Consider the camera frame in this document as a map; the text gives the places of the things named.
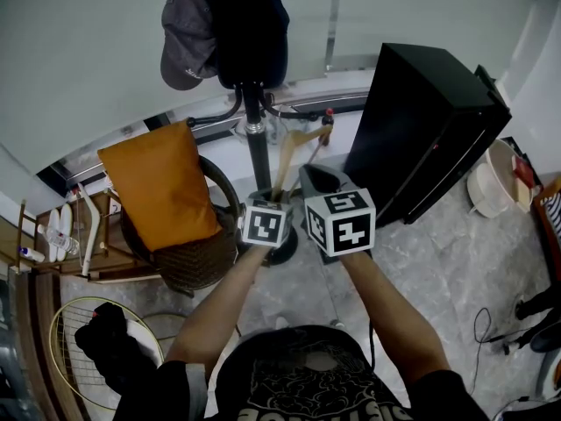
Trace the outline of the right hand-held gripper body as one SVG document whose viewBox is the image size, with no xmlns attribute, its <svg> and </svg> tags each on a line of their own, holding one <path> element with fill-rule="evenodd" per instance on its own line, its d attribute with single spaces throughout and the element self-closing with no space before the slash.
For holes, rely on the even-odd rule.
<svg viewBox="0 0 561 421">
<path fill-rule="evenodd" d="M 367 189 L 323 165 L 299 170 L 306 231 L 327 257 L 373 248 L 376 207 Z"/>
</svg>

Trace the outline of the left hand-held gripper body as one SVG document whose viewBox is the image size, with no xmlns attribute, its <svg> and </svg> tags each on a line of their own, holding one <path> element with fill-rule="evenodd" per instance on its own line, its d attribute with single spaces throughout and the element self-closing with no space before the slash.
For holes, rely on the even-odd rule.
<svg viewBox="0 0 561 421">
<path fill-rule="evenodd" d="M 272 194 L 272 189 L 258 190 L 245 200 L 242 217 L 245 244 L 279 248 L 288 239 L 294 208 L 283 200 L 275 201 Z"/>
</svg>

